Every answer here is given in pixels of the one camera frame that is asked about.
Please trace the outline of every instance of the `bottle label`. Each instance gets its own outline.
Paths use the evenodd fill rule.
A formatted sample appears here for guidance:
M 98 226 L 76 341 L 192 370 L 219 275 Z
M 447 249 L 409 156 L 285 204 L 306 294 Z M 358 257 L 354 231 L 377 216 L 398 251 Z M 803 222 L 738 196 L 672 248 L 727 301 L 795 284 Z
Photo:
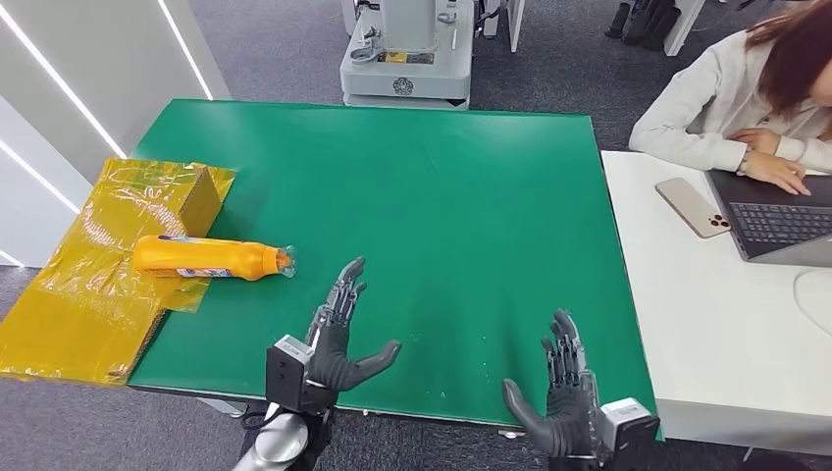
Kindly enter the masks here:
M 223 278 L 232 276 L 231 270 L 226 268 L 199 268 L 196 270 L 190 268 L 178 268 L 177 273 L 179 273 L 181 277 Z

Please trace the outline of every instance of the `smartphone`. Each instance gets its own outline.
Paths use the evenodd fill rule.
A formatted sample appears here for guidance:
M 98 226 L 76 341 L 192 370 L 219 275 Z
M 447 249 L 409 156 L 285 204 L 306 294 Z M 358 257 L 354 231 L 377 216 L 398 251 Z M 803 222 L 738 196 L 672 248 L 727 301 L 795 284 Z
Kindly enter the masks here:
M 701 238 L 731 231 L 731 225 L 685 179 L 672 179 L 655 186 L 658 194 Z

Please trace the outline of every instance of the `white sweater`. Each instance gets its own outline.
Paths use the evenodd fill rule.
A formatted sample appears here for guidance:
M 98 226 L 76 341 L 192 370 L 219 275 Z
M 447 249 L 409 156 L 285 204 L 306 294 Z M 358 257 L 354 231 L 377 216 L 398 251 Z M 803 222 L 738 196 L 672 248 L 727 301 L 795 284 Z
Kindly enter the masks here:
M 778 157 L 832 172 L 832 141 L 818 139 L 832 122 L 832 109 L 808 99 L 792 120 L 769 116 L 757 81 L 771 45 L 747 51 L 746 37 L 744 31 L 728 36 L 676 74 L 636 123 L 630 148 L 696 169 L 736 171 L 747 145 L 725 136 L 767 128 L 782 135 Z

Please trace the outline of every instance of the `robotic hand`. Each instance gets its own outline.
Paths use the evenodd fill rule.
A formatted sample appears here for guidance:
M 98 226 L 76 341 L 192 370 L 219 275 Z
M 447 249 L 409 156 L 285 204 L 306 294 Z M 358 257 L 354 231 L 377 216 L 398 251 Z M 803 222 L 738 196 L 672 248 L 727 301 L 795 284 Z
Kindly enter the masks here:
M 552 470 L 632 470 L 644 461 L 659 419 L 633 398 L 598 407 L 596 379 L 567 311 L 554 313 L 555 342 L 543 338 L 548 368 L 546 417 L 512 380 L 503 380 L 505 406 L 549 455 Z
M 315 348 L 309 366 L 308 381 L 334 392 L 349 391 L 388 369 L 401 349 L 401 343 L 388 341 L 378 353 L 358 361 L 346 357 L 349 321 L 355 301 L 367 284 L 355 284 L 364 270 L 364 258 L 358 257 L 341 270 L 327 296 L 327 302 L 315 311 L 315 319 L 306 334 L 306 343 Z
M 341 270 L 315 310 L 306 342 L 284 336 L 266 350 L 266 399 L 271 402 L 254 445 L 234 471 L 312 471 L 330 440 L 338 393 L 391 366 L 401 344 L 389 341 L 361 360 L 346 356 L 349 324 L 365 284 L 358 257 Z
M 584 347 L 569 313 L 556 311 L 549 326 L 555 343 L 546 337 L 541 340 L 548 365 L 546 417 L 526 402 L 512 380 L 503 380 L 502 399 L 550 457 L 590 455 L 592 413 L 598 409 L 595 377 L 587 369 Z

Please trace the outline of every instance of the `bottle cap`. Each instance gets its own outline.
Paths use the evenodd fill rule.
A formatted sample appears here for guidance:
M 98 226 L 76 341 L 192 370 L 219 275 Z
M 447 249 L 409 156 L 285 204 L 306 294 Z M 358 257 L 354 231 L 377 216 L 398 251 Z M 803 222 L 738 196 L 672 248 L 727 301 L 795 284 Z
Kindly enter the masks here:
M 263 272 L 280 273 L 287 278 L 294 276 L 294 246 L 286 248 L 266 247 L 263 252 Z

